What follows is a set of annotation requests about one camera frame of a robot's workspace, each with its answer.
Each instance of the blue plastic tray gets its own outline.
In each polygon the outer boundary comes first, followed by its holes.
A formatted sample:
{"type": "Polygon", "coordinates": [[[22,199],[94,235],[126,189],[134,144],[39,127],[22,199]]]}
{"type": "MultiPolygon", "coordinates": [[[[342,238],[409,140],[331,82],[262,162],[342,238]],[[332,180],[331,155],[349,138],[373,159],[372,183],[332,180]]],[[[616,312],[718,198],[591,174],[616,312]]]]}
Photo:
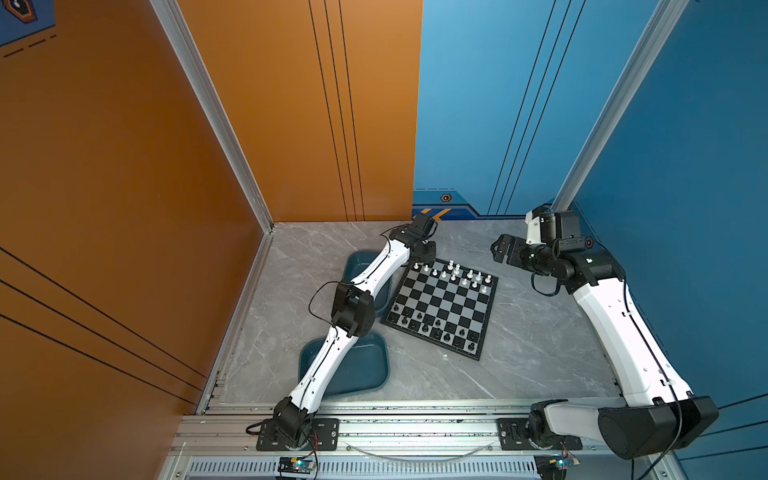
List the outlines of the blue plastic tray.
{"type": "MultiPolygon", "coordinates": [[[[310,369],[324,340],[325,338],[315,339],[301,350],[299,381],[310,369]]],[[[386,355],[384,337],[376,332],[370,332],[348,351],[328,384],[323,398],[376,389],[384,385],[387,378],[389,378],[389,358],[386,355]]]]}
{"type": "MultiPolygon", "coordinates": [[[[355,253],[346,259],[346,267],[344,267],[344,275],[342,276],[343,282],[349,282],[351,279],[360,275],[363,270],[368,268],[368,265],[376,259],[381,253],[377,250],[357,250],[355,253]]],[[[392,279],[386,281],[384,286],[376,298],[373,300],[373,307],[376,309],[376,317],[380,317],[386,313],[386,307],[389,300],[389,289],[392,286],[392,279]]]]}

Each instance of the marble floor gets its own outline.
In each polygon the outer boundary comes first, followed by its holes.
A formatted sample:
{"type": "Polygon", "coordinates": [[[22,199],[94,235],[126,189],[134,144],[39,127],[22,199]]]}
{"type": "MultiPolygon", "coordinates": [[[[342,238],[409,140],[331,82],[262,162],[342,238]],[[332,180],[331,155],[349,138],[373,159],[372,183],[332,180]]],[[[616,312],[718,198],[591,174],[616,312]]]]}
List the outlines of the marble floor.
{"type": "MultiPolygon", "coordinates": [[[[278,223],[220,401],[277,402],[287,395],[298,383],[301,349],[328,331],[307,311],[310,298],[325,282],[341,279],[348,255],[380,250],[385,240],[379,233],[400,223],[278,223]]],[[[387,343],[389,380],[376,391],[337,400],[618,396],[598,339],[573,298],[564,289],[542,296],[531,289],[529,273],[493,261],[489,248],[501,233],[524,237],[525,223],[443,221],[432,238],[438,258],[500,279],[480,361],[377,321],[373,329],[387,343]]],[[[539,278],[537,287],[551,291],[554,281],[539,278]]],[[[333,293],[332,284],[323,289],[313,311],[329,317],[333,293]]]]}

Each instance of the black mounting plate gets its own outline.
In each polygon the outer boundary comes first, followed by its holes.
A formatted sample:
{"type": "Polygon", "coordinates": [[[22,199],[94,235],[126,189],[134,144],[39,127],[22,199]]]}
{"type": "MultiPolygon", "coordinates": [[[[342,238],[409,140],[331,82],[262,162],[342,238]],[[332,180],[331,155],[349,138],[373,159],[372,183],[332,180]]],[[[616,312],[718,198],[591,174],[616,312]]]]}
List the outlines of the black mounting plate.
{"type": "MultiPolygon", "coordinates": [[[[339,439],[339,419],[312,419],[312,433],[317,434],[317,451],[329,452],[336,450],[339,439]]],[[[266,420],[259,431],[259,442],[256,450],[259,452],[311,452],[309,442],[301,449],[289,449],[289,440],[275,428],[272,419],[266,420]]]]}
{"type": "Polygon", "coordinates": [[[565,444],[568,450],[582,450],[584,446],[581,439],[571,435],[562,435],[560,441],[550,448],[534,446],[528,438],[528,418],[518,419],[496,419],[498,427],[498,440],[502,443],[502,450],[539,450],[539,451],[560,451],[560,442],[565,444]]]}

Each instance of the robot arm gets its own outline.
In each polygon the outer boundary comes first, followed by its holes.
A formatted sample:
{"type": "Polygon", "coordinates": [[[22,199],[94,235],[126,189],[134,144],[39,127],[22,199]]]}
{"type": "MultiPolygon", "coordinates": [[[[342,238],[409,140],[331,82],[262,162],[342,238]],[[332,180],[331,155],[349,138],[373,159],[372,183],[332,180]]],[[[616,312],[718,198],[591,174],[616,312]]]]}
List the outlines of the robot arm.
{"type": "Polygon", "coordinates": [[[627,402],[619,409],[540,402],[531,407],[531,440],[550,446],[560,435],[597,439],[625,459],[688,446],[717,419],[717,407],[695,396],[671,366],[635,308],[621,266],[607,250],[590,250],[577,212],[539,207],[525,222],[526,238],[505,234],[493,243],[494,260],[530,271],[532,283],[543,275],[565,286],[592,322],[627,402]]]}
{"type": "Polygon", "coordinates": [[[339,364],[357,340],[365,336],[376,319],[373,301],[387,280],[404,263],[431,262],[435,259],[432,236],[435,220],[425,214],[395,228],[382,252],[360,275],[348,283],[338,283],[331,309],[331,327],[323,346],[299,381],[299,385],[275,406],[273,418],[263,432],[290,448],[301,447],[309,438],[312,419],[339,364]]]}

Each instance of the black stripe line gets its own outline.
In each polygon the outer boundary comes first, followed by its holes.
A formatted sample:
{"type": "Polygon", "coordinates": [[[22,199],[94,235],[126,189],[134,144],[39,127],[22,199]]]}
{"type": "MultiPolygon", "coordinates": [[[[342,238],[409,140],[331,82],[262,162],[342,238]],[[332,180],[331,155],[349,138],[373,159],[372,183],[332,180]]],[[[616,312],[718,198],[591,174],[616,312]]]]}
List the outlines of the black stripe line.
{"type": "Polygon", "coordinates": [[[502,174],[504,173],[504,165],[507,163],[507,156],[509,155],[509,148],[512,146],[512,138],[515,137],[515,131],[518,128],[518,122],[520,121],[520,113],[523,111],[523,105],[525,104],[525,97],[528,96],[528,88],[531,87],[531,79],[533,78],[533,72],[536,70],[536,64],[538,63],[538,56],[541,54],[541,46],[544,45],[544,38],[547,36],[547,30],[549,29],[549,21],[552,20],[552,12],[554,12],[554,5],[557,0],[552,2],[552,9],[549,11],[549,18],[547,18],[547,25],[544,27],[544,33],[541,34],[541,42],[538,44],[538,51],[536,51],[536,59],[533,61],[533,67],[531,67],[531,75],[528,77],[528,84],[525,85],[525,93],[523,99],[520,101],[520,109],[518,110],[518,116],[515,119],[515,126],[512,128],[512,135],[509,136],[509,143],[507,144],[507,152],[504,154],[504,160],[502,161],[502,167],[498,170],[498,178],[496,179],[496,186],[493,187],[493,195],[491,195],[491,203],[488,204],[488,215],[491,214],[491,207],[493,207],[493,199],[496,197],[496,190],[498,189],[498,183],[502,181],[502,174]]]}
{"type": "Polygon", "coordinates": [[[740,450],[730,450],[728,452],[710,453],[707,455],[698,455],[695,457],[678,458],[677,460],[679,462],[682,462],[684,460],[694,460],[696,458],[717,457],[718,455],[728,455],[730,453],[741,453],[741,452],[752,452],[753,450],[762,450],[762,449],[768,449],[768,445],[762,445],[760,447],[752,447],[750,449],[740,449],[740,450]]]}
{"type": "Polygon", "coordinates": [[[349,148],[346,146],[346,129],[344,128],[344,112],[341,109],[341,94],[339,93],[339,75],[336,74],[336,56],[333,54],[333,40],[331,39],[331,21],[328,19],[328,4],[323,0],[326,8],[326,24],[328,25],[328,43],[331,46],[331,62],[333,63],[333,80],[336,81],[336,99],[339,101],[339,118],[341,119],[341,135],[344,140],[344,154],[346,155],[346,173],[349,175],[349,192],[352,194],[352,212],[357,221],[357,205],[355,202],[355,188],[352,186],[352,168],[349,167],[349,148]]]}
{"type": "Polygon", "coordinates": [[[143,356],[141,356],[141,355],[138,355],[137,353],[134,353],[134,352],[130,351],[129,349],[125,348],[124,346],[120,345],[119,343],[116,343],[115,341],[113,341],[113,340],[110,340],[110,339],[109,339],[109,338],[107,338],[106,336],[104,336],[104,335],[101,335],[99,332],[96,332],[95,330],[92,330],[92,329],[88,328],[87,326],[85,326],[85,325],[83,325],[82,323],[78,322],[77,320],[75,320],[75,319],[71,318],[70,316],[66,316],[65,314],[63,314],[62,312],[59,312],[58,310],[56,310],[56,309],[55,309],[55,308],[53,308],[52,306],[49,306],[49,305],[47,305],[46,303],[43,303],[42,301],[40,301],[40,300],[38,300],[38,299],[34,298],[32,295],[30,295],[30,294],[28,294],[28,293],[26,293],[26,292],[23,292],[23,291],[21,291],[20,289],[16,288],[15,286],[11,285],[10,283],[6,282],[5,280],[3,280],[3,279],[0,279],[0,283],[2,283],[2,284],[3,284],[3,285],[5,285],[6,287],[8,287],[8,288],[10,288],[10,289],[14,290],[14,291],[15,291],[15,292],[17,292],[17,293],[20,293],[21,295],[23,295],[23,296],[26,296],[27,298],[29,298],[29,299],[30,299],[30,300],[32,300],[33,302],[36,302],[37,304],[44,306],[44,307],[45,307],[45,308],[47,308],[48,310],[51,310],[53,313],[56,313],[56,314],[58,314],[59,316],[63,316],[65,319],[69,320],[70,322],[74,323],[74,324],[75,324],[75,325],[77,325],[77,326],[80,326],[80,327],[81,327],[81,328],[83,328],[83,329],[86,329],[88,332],[91,332],[91,333],[93,333],[94,335],[98,336],[99,338],[101,338],[101,339],[104,339],[104,340],[107,340],[107,341],[108,341],[109,343],[111,343],[112,345],[116,346],[117,348],[119,348],[119,349],[121,349],[121,350],[123,350],[123,351],[125,351],[125,352],[128,352],[128,353],[130,353],[131,355],[135,356],[135,357],[136,357],[136,358],[138,358],[139,360],[143,360],[143,361],[145,361],[146,363],[149,363],[150,365],[152,365],[153,367],[155,367],[156,369],[162,370],[163,372],[166,372],[168,375],[170,375],[170,376],[174,377],[175,379],[181,380],[182,382],[186,383],[187,385],[189,385],[189,386],[190,386],[190,387],[192,387],[193,389],[197,389],[197,390],[200,390],[201,392],[203,391],[202,389],[199,389],[199,388],[197,388],[196,386],[194,386],[194,385],[192,385],[191,383],[189,383],[187,380],[185,380],[185,379],[182,379],[181,377],[179,377],[179,376],[176,376],[176,375],[174,375],[174,374],[173,374],[173,373],[171,373],[171,372],[168,372],[168,371],[167,371],[166,369],[164,369],[163,367],[161,367],[161,366],[159,366],[159,365],[156,365],[156,364],[152,363],[151,361],[149,361],[149,360],[145,359],[143,356]]]}
{"type": "Polygon", "coordinates": [[[89,359],[91,359],[91,360],[96,360],[96,361],[97,361],[97,362],[99,362],[101,365],[105,365],[105,366],[108,366],[108,367],[109,367],[109,368],[111,368],[111,369],[115,369],[115,370],[117,370],[117,371],[118,371],[118,372],[120,372],[120,373],[124,373],[125,375],[128,375],[128,376],[130,376],[132,379],[136,379],[136,380],[138,380],[139,382],[142,382],[142,383],[144,383],[144,384],[146,384],[146,385],[149,385],[150,387],[153,387],[153,388],[155,388],[155,389],[158,389],[158,390],[160,390],[161,392],[166,392],[168,395],[172,395],[172,396],[176,397],[176,398],[177,398],[177,399],[179,399],[179,400],[184,400],[186,403],[189,403],[189,404],[190,404],[190,405],[192,405],[192,406],[196,406],[196,404],[195,404],[195,403],[193,403],[193,402],[190,402],[189,400],[185,399],[184,397],[180,397],[180,396],[176,395],[175,393],[169,392],[169,391],[167,391],[166,389],[164,389],[164,388],[162,388],[162,387],[159,387],[159,386],[157,386],[157,385],[155,385],[155,384],[153,384],[153,383],[150,383],[150,382],[148,382],[147,380],[143,380],[143,379],[140,379],[140,378],[139,378],[139,377],[137,377],[136,375],[133,375],[133,374],[131,374],[131,373],[128,373],[128,372],[126,372],[126,371],[125,371],[125,370],[123,370],[123,369],[119,369],[118,367],[116,367],[116,366],[114,366],[114,365],[111,365],[110,363],[106,363],[104,360],[99,360],[99,359],[98,359],[98,358],[96,358],[95,356],[92,356],[92,355],[88,355],[86,352],[83,352],[82,350],[78,350],[78,349],[74,348],[73,346],[69,346],[69,345],[67,345],[66,343],[64,343],[64,342],[61,342],[61,341],[59,341],[59,340],[56,340],[56,339],[55,339],[55,338],[53,338],[52,336],[48,336],[48,335],[45,335],[43,332],[41,332],[41,331],[39,331],[39,330],[35,330],[35,329],[33,329],[32,327],[30,327],[30,326],[26,326],[24,323],[18,322],[18,321],[16,321],[16,320],[12,319],[10,316],[7,316],[7,315],[3,315],[2,313],[0,313],[0,317],[2,317],[2,318],[4,318],[4,319],[8,320],[8,321],[9,321],[9,322],[11,322],[11,323],[14,323],[14,324],[16,324],[16,325],[20,326],[20,327],[22,327],[22,328],[26,328],[26,329],[27,329],[27,330],[29,330],[30,332],[33,332],[33,333],[37,333],[39,336],[42,336],[42,337],[44,337],[44,338],[47,338],[47,339],[51,340],[52,342],[56,342],[56,343],[58,343],[58,344],[59,344],[59,345],[61,345],[61,346],[67,347],[68,349],[70,349],[70,350],[72,350],[72,351],[74,351],[74,352],[80,353],[80,354],[81,354],[81,355],[83,355],[83,356],[87,356],[87,357],[88,357],[89,359]]]}
{"type": "Polygon", "coordinates": [[[745,429],[747,427],[754,427],[754,426],[757,426],[757,425],[762,425],[763,423],[768,423],[768,420],[763,420],[762,422],[748,423],[746,425],[739,425],[737,427],[732,427],[730,429],[724,429],[724,430],[718,430],[716,432],[702,433],[699,436],[700,437],[706,437],[707,435],[716,435],[717,433],[732,432],[733,430],[741,430],[741,429],[745,429]]]}
{"type": "Polygon", "coordinates": [[[558,35],[554,38],[554,45],[552,45],[552,51],[549,53],[549,60],[547,60],[547,66],[544,69],[544,74],[541,76],[541,82],[538,84],[538,90],[536,91],[536,96],[533,100],[533,106],[531,107],[531,113],[528,115],[528,121],[525,122],[525,129],[523,130],[523,135],[520,136],[520,144],[518,145],[518,151],[515,153],[515,159],[512,161],[512,167],[509,169],[509,175],[507,176],[507,181],[504,184],[504,190],[502,191],[502,197],[498,201],[498,207],[496,208],[496,214],[498,215],[498,212],[502,208],[502,201],[504,201],[504,195],[507,193],[507,187],[509,186],[509,180],[512,178],[512,172],[515,171],[515,165],[518,163],[518,155],[520,154],[520,149],[523,146],[523,141],[525,140],[525,134],[528,133],[528,126],[531,124],[531,118],[533,117],[533,112],[536,110],[536,104],[538,103],[538,96],[541,93],[541,87],[544,86],[544,80],[547,78],[547,72],[549,71],[549,64],[552,62],[552,57],[554,56],[554,51],[558,47],[558,40],[560,40],[560,34],[563,31],[563,25],[565,25],[565,19],[568,17],[568,11],[571,9],[571,3],[573,0],[568,0],[568,7],[565,9],[565,15],[563,15],[563,21],[560,23],[560,28],[558,29],[558,35]]]}
{"type": "Polygon", "coordinates": [[[764,393],[762,395],[754,396],[749,399],[739,400],[738,402],[729,403],[728,405],[724,405],[721,407],[717,407],[718,410],[727,409],[728,407],[732,407],[734,405],[740,405],[742,403],[752,402],[753,400],[762,399],[763,397],[768,396],[768,393],[764,393]]]}
{"type": "Polygon", "coordinates": [[[528,144],[528,149],[525,151],[525,157],[523,157],[523,163],[522,165],[520,165],[520,171],[518,172],[518,177],[515,180],[515,185],[512,188],[512,193],[509,194],[509,200],[507,200],[507,207],[504,209],[505,214],[509,209],[509,204],[512,202],[512,195],[515,194],[515,189],[518,187],[518,182],[520,181],[520,175],[522,175],[523,168],[525,168],[525,161],[528,159],[528,154],[531,153],[531,146],[533,145],[533,140],[536,138],[536,133],[538,132],[538,126],[541,125],[541,119],[544,117],[544,112],[547,110],[549,97],[550,95],[552,95],[552,90],[554,90],[554,83],[558,80],[558,75],[560,74],[560,68],[563,66],[563,61],[565,60],[565,54],[568,53],[568,47],[571,46],[571,40],[573,39],[574,33],[576,32],[576,25],[578,25],[579,18],[581,18],[581,13],[584,11],[584,5],[586,4],[587,4],[587,0],[584,0],[584,3],[581,4],[581,10],[578,11],[578,17],[576,17],[576,23],[574,23],[574,29],[571,30],[571,37],[568,39],[568,43],[565,44],[565,51],[563,52],[563,57],[560,59],[560,64],[558,65],[558,71],[554,74],[554,80],[552,81],[552,86],[549,88],[549,93],[547,94],[547,101],[544,102],[544,107],[541,109],[541,115],[539,116],[538,122],[536,123],[536,129],[533,131],[533,136],[531,137],[531,143],[528,144]]]}
{"type": "Polygon", "coordinates": [[[12,52],[11,52],[11,53],[9,53],[9,54],[3,55],[2,57],[3,57],[3,58],[6,58],[6,57],[10,57],[10,56],[11,56],[11,55],[13,55],[14,53],[19,53],[20,51],[24,51],[24,49],[23,49],[23,48],[20,48],[20,49],[18,49],[18,50],[16,50],[16,51],[12,51],[12,52]]]}
{"type": "Polygon", "coordinates": [[[328,104],[328,91],[326,90],[326,77],[323,74],[323,62],[320,60],[320,44],[317,42],[317,30],[315,29],[315,17],[314,15],[312,15],[312,0],[306,0],[306,3],[310,6],[310,20],[312,20],[312,31],[315,33],[315,47],[317,48],[317,63],[320,65],[320,78],[323,80],[323,92],[326,95],[326,108],[328,109],[328,124],[331,127],[331,141],[333,142],[333,153],[336,155],[336,168],[339,170],[339,187],[341,187],[341,200],[342,202],[344,202],[344,216],[346,217],[346,221],[349,221],[349,215],[346,212],[346,198],[344,196],[344,183],[341,181],[341,165],[339,165],[339,152],[336,151],[336,137],[334,137],[333,135],[333,122],[331,121],[331,107],[328,104]]]}
{"type": "Polygon", "coordinates": [[[339,18],[341,19],[341,39],[344,44],[344,62],[346,63],[346,86],[349,89],[349,111],[352,112],[352,135],[355,139],[355,159],[357,160],[357,181],[360,185],[360,206],[362,207],[362,220],[366,219],[366,202],[362,195],[362,178],[360,177],[360,156],[357,152],[357,129],[355,128],[355,108],[352,105],[352,82],[349,81],[349,59],[346,57],[346,37],[344,36],[344,16],[341,12],[341,0],[339,0],[339,18]]]}
{"type": "Polygon", "coordinates": [[[139,335],[138,333],[136,333],[136,332],[135,332],[135,331],[133,331],[132,329],[128,328],[128,327],[127,327],[127,326],[125,326],[124,324],[122,324],[122,323],[118,322],[118,321],[117,321],[115,318],[113,318],[112,316],[109,316],[109,315],[107,315],[107,314],[106,314],[106,313],[105,313],[103,310],[100,310],[100,309],[98,309],[98,308],[97,308],[96,306],[94,306],[92,303],[89,303],[88,301],[86,301],[86,300],[85,300],[83,297],[81,297],[81,296],[79,296],[79,295],[76,295],[74,292],[72,292],[71,290],[69,290],[69,289],[68,289],[68,288],[66,288],[65,286],[61,285],[61,284],[60,284],[59,282],[57,282],[56,280],[53,280],[51,277],[49,277],[49,276],[45,275],[43,272],[41,272],[40,270],[38,270],[38,269],[34,268],[34,267],[33,267],[32,265],[30,265],[29,263],[26,263],[24,260],[22,260],[22,259],[18,258],[18,257],[17,257],[16,255],[14,255],[13,253],[11,253],[11,252],[7,251],[5,248],[3,248],[3,247],[0,247],[0,251],[2,251],[3,253],[5,253],[6,255],[8,255],[9,257],[11,257],[11,258],[13,258],[14,260],[16,260],[16,261],[17,261],[17,262],[19,262],[21,265],[24,265],[24,266],[26,266],[27,268],[29,268],[30,270],[32,270],[33,272],[37,273],[39,276],[42,276],[42,277],[43,277],[43,278],[45,278],[47,281],[49,281],[49,282],[53,283],[54,285],[56,285],[56,286],[57,286],[57,287],[59,287],[60,289],[64,290],[66,293],[69,293],[69,294],[70,294],[70,295],[72,295],[74,298],[76,298],[76,299],[80,300],[82,303],[85,303],[86,305],[88,305],[89,307],[91,307],[93,310],[96,310],[97,312],[99,312],[101,315],[104,315],[104,316],[106,316],[108,319],[112,320],[113,322],[115,322],[115,323],[116,323],[116,324],[118,324],[119,326],[123,327],[123,328],[124,328],[124,329],[126,329],[128,332],[131,332],[131,333],[133,333],[135,336],[139,337],[140,339],[142,339],[142,340],[143,340],[143,341],[145,341],[146,343],[149,343],[149,344],[150,344],[150,345],[152,345],[154,348],[156,348],[156,349],[160,350],[162,353],[165,353],[165,354],[166,354],[166,355],[168,355],[170,358],[172,358],[172,359],[176,360],[177,362],[179,362],[181,365],[183,365],[183,366],[186,366],[188,369],[192,370],[193,372],[195,372],[195,373],[196,373],[196,374],[198,374],[199,376],[203,377],[204,379],[205,379],[205,378],[207,378],[207,377],[206,377],[205,375],[203,375],[202,373],[198,372],[197,370],[193,369],[191,366],[189,366],[189,365],[187,365],[186,363],[182,362],[181,360],[179,360],[179,359],[178,359],[178,358],[176,358],[175,356],[171,355],[170,353],[166,352],[165,350],[163,350],[163,349],[162,349],[162,348],[160,348],[159,346],[157,346],[157,345],[155,345],[154,343],[150,342],[148,339],[146,339],[146,338],[144,338],[143,336],[139,335]]]}

